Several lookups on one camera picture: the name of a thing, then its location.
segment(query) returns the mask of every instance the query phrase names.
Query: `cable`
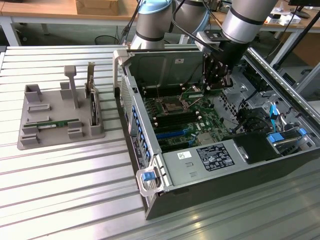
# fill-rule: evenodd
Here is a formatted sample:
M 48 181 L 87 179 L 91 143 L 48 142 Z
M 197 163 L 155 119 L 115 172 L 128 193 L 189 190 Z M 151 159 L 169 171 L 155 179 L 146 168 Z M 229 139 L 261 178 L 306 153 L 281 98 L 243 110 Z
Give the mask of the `cable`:
M 116 42 L 116 40 L 119 42 L 119 40 L 118 40 L 116 37 L 114 37 L 114 36 L 111 36 L 111 35 L 100 35 L 100 36 L 97 36 L 97 37 L 94 39 L 94 43 L 95 43 L 95 45 L 99 45 L 99 44 L 97 43 L 97 39 L 98 39 L 98 38 L 100 38 L 100 37 L 109 37 L 109 38 L 113 38 L 113 39 L 114 39 L 114 42 Z
M 234 125 L 239 125 L 238 123 L 235 123 L 235 122 L 233 122 L 233 121 L 231 121 L 231 120 L 229 120 L 229 119 L 226 119 L 226 118 L 224 118 L 223 120 L 226 120 L 226 121 L 228 121 L 229 123 L 232 123 L 232 124 L 234 124 Z
M 297 10 L 298 10 L 298 7 L 299 7 L 299 6 L 296 6 L 296 8 L 295 8 L 295 10 L 294 10 L 294 12 L 293 12 L 293 14 L 292 14 L 292 17 L 291 17 L 288 25 L 285 27 L 283 33 L 285 33 L 285 32 L 287 31 L 290 23 L 291 23 L 292 20 L 294 19 L 294 16 L 295 16 L 295 14 L 296 14 L 296 12 L 297 12 Z M 278 45 L 276 46 L 275 49 L 274 49 L 275 45 L 273 45 L 273 47 L 270 49 L 269 53 L 268 53 L 263 59 L 267 59 L 269 56 L 271 56 L 272 54 L 274 54 L 275 51 L 280 47 L 281 43 L 282 43 L 282 42 L 281 42 L 281 40 L 280 40 L 280 42 L 278 43 Z
M 210 46 L 209 44 L 207 44 L 206 42 L 202 41 L 201 39 L 197 38 L 196 36 L 194 36 L 192 33 L 188 32 L 187 30 L 184 30 L 181 26 L 179 26 L 177 24 L 177 22 L 175 21 L 176 18 L 176 14 L 179 11 L 179 9 L 181 8 L 182 4 L 185 3 L 186 0 L 182 0 L 180 2 L 180 4 L 178 5 L 178 7 L 174 10 L 174 12 L 172 13 L 172 19 L 171 22 L 173 23 L 173 25 L 175 25 L 178 29 L 180 29 L 180 31 L 182 31 L 185 35 L 187 35 L 188 37 L 190 37 L 191 39 L 193 39 L 194 41 L 197 41 L 198 43 L 202 44 L 204 47 L 208 48 L 209 50 L 211 50 L 212 52 L 217 52 L 218 49 L 216 49 L 213 46 Z
M 118 33 L 118 26 L 116 26 L 116 29 L 115 29 L 115 35 L 114 35 L 114 44 L 116 44 L 116 39 L 118 40 L 117 44 L 119 44 L 119 33 Z
M 191 81 L 191 79 L 193 78 L 195 72 L 197 71 L 197 69 L 202 66 L 202 62 L 199 63 L 196 68 L 193 70 L 193 72 L 191 73 L 191 76 L 188 78 L 188 80 L 183 84 L 183 85 L 186 85 L 187 83 L 189 83 Z
M 202 0 L 204 7 L 206 8 L 206 10 L 210 13 L 210 15 L 213 17 L 213 19 L 215 20 L 216 24 L 219 26 L 219 28 L 222 29 L 222 24 L 221 22 L 218 20 L 218 18 L 216 18 L 216 16 L 213 14 L 213 12 L 211 11 L 210 7 L 208 6 L 208 3 L 205 0 Z
M 138 11 L 139 11 L 141 2 L 142 2 L 142 0 L 139 0 L 139 1 L 137 2 L 136 8 L 135 8 L 135 10 L 134 10 L 134 12 L 133 12 L 133 14 L 132 14 L 131 19 L 129 20 L 128 24 L 127 24 L 127 25 L 124 27 L 124 29 L 122 30 L 121 38 L 119 39 L 119 43 L 120 43 L 120 44 L 121 44 L 121 42 L 122 42 L 122 40 L 123 40 L 124 37 L 125 37 L 125 38 L 124 38 L 124 41 L 125 41 L 125 42 L 127 41 L 128 35 L 129 35 L 129 32 L 130 32 L 130 29 L 131 29 L 131 26 L 132 26 L 132 24 L 133 24 L 134 21 L 135 21 L 135 18 L 136 18 L 136 15 L 137 15 Z
M 288 110 L 285 114 L 287 115 L 287 114 L 291 113 L 291 110 L 292 110 L 292 109 L 294 109 L 292 106 L 289 107 L 289 110 Z
M 246 101 L 250 100 L 257 92 L 258 92 L 258 90 L 254 90 L 254 92 L 250 96 L 248 96 L 245 100 L 242 100 L 240 102 L 239 107 L 238 107 L 238 112 L 240 111 L 241 104 L 244 104 Z
M 233 128 L 232 132 L 235 133 L 239 128 L 241 128 L 246 122 L 248 122 L 251 119 L 259 119 L 260 121 L 262 121 L 268 127 L 268 129 L 270 129 L 269 123 L 267 123 L 266 120 L 264 120 L 264 119 L 262 119 L 261 117 L 258 117 L 258 116 L 251 116 L 247 120 L 245 120 L 244 122 L 240 123 L 238 126 Z
M 280 115 L 278 116 L 278 119 L 279 119 L 279 125 L 280 125 L 280 132 L 283 132 L 284 131 L 284 125 L 282 124 L 282 118 L 281 118 L 281 115 L 285 116 L 285 114 L 282 112 L 280 113 Z

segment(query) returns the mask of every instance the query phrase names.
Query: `black monitor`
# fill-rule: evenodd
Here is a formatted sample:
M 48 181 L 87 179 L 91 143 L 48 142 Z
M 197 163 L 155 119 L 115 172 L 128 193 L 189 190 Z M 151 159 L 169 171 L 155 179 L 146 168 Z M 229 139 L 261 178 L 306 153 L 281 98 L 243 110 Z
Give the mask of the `black monitor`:
M 290 0 L 290 6 L 320 7 L 320 0 Z
M 302 11 L 302 9 L 304 7 L 320 7 L 320 0 L 290 0 L 288 5 L 300 6 L 295 14 L 300 18 L 308 19 L 308 18 L 310 18 L 310 15 L 308 13 Z M 294 13 L 295 9 L 291 8 L 290 12 Z

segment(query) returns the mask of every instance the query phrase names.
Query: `green circuit board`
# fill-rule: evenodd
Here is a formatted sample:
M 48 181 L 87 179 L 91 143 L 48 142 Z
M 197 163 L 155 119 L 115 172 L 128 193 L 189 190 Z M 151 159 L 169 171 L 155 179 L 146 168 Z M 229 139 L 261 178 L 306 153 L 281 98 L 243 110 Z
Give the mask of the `green circuit board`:
M 183 136 L 158 139 L 162 152 L 216 143 L 229 134 L 214 109 L 214 97 L 216 96 L 193 94 L 192 97 L 176 95 L 144 98 L 144 104 L 151 122 L 155 121 L 155 117 L 177 115 L 183 118 L 184 113 L 197 112 L 196 118 L 192 122 L 180 123 L 181 118 L 179 117 L 177 117 L 177 120 L 170 122 L 169 129 L 172 128 L 171 131 L 166 131 L 165 127 L 153 126 L 156 136 L 157 134 L 174 132 L 175 129 L 186 130 L 186 134 Z

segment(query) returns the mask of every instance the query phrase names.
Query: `metal workbench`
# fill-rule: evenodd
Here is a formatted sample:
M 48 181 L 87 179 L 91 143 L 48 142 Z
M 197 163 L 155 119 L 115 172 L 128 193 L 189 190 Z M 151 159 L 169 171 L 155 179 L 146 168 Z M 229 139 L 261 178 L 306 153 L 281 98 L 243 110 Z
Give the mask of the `metal workbench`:
M 1 240 L 320 236 L 319 161 L 279 180 L 146 221 L 112 93 L 112 54 L 119 48 L 9 47 L 0 54 Z M 81 87 L 89 61 L 97 63 L 105 138 L 18 150 L 25 84 L 58 89 L 67 81 L 64 65 L 76 65 Z

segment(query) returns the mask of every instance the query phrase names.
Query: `barcode sticker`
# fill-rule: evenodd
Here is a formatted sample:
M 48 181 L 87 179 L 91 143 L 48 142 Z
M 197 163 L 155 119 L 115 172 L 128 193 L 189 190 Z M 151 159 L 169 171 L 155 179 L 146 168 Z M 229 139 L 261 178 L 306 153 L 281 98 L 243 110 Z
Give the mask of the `barcode sticker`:
M 178 58 L 174 61 L 174 64 L 183 64 L 184 63 L 184 59 L 183 58 Z
M 187 159 L 187 158 L 191 158 L 191 153 L 189 151 L 184 151 L 184 152 L 178 152 L 177 153 L 178 158 L 181 159 Z

